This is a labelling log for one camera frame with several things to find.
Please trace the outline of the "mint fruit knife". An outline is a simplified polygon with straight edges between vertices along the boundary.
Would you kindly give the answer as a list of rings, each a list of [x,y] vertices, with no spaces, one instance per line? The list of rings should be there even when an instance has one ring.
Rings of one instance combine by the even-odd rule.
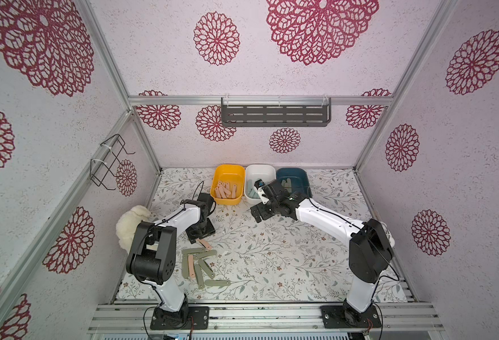
[[[249,187],[248,197],[252,199],[260,199],[257,189],[254,186]]]

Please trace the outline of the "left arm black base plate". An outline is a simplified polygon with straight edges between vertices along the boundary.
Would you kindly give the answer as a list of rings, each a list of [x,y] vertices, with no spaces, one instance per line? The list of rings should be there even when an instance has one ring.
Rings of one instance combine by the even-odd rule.
[[[208,307],[182,306],[178,312],[167,312],[157,307],[150,322],[150,329],[153,331],[207,330],[209,312]]]

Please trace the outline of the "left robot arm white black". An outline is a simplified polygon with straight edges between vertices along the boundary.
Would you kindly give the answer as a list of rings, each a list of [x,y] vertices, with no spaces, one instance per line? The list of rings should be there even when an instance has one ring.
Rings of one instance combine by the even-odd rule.
[[[216,231],[209,218],[215,209],[210,194],[199,194],[195,200],[183,200],[179,208],[165,218],[140,222],[126,261],[127,273],[152,288],[158,307],[166,313],[181,313],[187,296],[172,279],[177,256],[177,238],[186,234],[191,243]]]

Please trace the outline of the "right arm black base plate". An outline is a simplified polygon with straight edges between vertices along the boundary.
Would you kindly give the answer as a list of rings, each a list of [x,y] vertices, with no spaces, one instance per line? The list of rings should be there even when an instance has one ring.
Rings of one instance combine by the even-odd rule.
[[[349,305],[322,305],[320,311],[326,329],[371,330],[383,326],[374,305],[362,313],[357,312]]]

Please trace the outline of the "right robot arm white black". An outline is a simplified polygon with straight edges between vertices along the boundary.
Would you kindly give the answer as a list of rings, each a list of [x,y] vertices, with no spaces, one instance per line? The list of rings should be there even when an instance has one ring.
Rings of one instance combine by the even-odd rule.
[[[355,220],[334,212],[305,193],[290,193],[277,180],[265,184],[259,179],[254,187],[261,200],[251,208],[256,222],[280,215],[312,225],[347,245],[353,280],[344,305],[351,312],[367,312],[378,281],[394,258],[395,240],[387,227],[375,219]]]

